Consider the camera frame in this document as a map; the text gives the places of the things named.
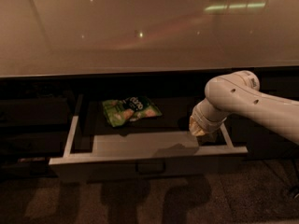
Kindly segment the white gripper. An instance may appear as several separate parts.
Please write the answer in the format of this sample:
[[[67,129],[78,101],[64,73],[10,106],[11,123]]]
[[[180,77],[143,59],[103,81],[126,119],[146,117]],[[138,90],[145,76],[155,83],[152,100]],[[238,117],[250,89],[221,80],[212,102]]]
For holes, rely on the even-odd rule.
[[[228,112],[219,110],[205,98],[192,110],[189,119],[189,131],[193,136],[213,133],[220,128],[228,116]]]

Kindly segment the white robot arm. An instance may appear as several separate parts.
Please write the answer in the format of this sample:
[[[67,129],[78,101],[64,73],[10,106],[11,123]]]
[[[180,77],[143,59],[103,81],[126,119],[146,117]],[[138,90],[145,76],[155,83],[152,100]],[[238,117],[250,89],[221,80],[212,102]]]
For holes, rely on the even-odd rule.
[[[192,110],[189,130],[194,136],[214,133],[231,114],[251,119],[299,144],[299,102],[260,92],[260,81],[250,71],[210,79],[205,99]]]

